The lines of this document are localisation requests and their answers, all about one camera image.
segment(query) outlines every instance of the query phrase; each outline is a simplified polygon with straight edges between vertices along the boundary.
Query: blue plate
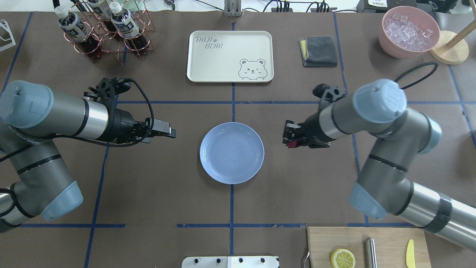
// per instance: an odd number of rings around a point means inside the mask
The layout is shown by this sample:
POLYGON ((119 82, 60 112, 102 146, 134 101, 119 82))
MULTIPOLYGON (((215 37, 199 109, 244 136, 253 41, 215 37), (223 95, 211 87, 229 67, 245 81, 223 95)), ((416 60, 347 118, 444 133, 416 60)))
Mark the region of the blue plate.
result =
POLYGON ((213 179, 226 184, 246 182, 258 173, 265 148, 249 126, 229 122, 212 128, 200 146, 203 169, 213 179))

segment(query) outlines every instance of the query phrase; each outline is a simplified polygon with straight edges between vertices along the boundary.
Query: light blue joint cover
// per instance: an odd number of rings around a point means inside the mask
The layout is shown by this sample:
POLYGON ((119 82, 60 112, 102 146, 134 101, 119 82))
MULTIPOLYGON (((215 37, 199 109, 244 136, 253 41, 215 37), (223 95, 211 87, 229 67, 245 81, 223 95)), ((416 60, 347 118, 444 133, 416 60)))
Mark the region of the light blue joint cover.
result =
POLYGON ((423 150, 421 150, 420 152, 418 152, 419 155, 424 155, 426 153, 431 152, 431 150, 433 150, 433 148, 435 148, 436 145, 438 145, 441 139, 440 125, 437 122, 433 121, 428 116, 426 116, 426 118, 428 119, 428 122, 430 123, 430 127, 431 127, 430 138, 428 139, 428 143, 426 144, 426 147, 423 148, 423 150))
POLYGON ((394 81, 379 79, 357 89, 352 95, 352 105, 364 120, 385 124, 403 114, 407 96, 394 81))
POLYGON ((40 214, 45 220, 55 220, 79 207, 83 195, 76 181, 66 187, 40 214))
POLYGON ((0 96, 0 121, 16 128, 38 125, 50 113, 53 92, 42 84, 15 80, 0 96))
POLYGON ((350 194, 349 203, 358 211, 377 220, 387 215, 385 209, 357 182, 350 194))

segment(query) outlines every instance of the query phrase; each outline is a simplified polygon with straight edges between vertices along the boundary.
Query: cutting board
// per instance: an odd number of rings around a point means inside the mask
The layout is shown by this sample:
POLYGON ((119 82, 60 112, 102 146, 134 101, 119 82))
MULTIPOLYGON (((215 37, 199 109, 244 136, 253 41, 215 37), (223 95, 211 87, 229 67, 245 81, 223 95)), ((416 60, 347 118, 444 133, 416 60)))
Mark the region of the cutting board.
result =
POLYGON ((416 268, 431 268, 425 233, 418 228, 384 227, 308 227, 307 243, 312 268, 331 268, 330 254, 337 248, 350 250, 356 258, 356 268, 366 268, 364 241, 375 240, 379 268, 407 268, 405 254, 408 240, 415 243, 416 268))

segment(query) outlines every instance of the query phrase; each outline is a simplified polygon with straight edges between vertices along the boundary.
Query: lemon slice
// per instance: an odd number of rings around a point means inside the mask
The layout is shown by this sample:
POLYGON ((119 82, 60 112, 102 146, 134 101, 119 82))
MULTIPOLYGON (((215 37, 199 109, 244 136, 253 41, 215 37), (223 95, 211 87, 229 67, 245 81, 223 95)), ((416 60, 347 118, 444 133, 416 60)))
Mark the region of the lemon slice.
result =
POLYGON ((333 268, 354 268, 356 258, 347 249, 338 248, 330 255, 330 263, 333 268))

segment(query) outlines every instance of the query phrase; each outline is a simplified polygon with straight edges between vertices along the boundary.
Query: cartoon bear face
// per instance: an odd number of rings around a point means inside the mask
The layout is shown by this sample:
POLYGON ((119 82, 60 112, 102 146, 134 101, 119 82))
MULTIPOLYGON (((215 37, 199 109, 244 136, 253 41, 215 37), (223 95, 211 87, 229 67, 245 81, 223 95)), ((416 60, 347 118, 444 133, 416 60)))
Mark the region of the cartoon bear face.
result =
POLYGON ((239 61, 241 64, 241 69, 238 72, 238 75, 242 80, 264 80, 268 75, 268 72, 265 69, 265 60, 259 59, 257 61, 248 61, 247 59, 242 59, 239 61))

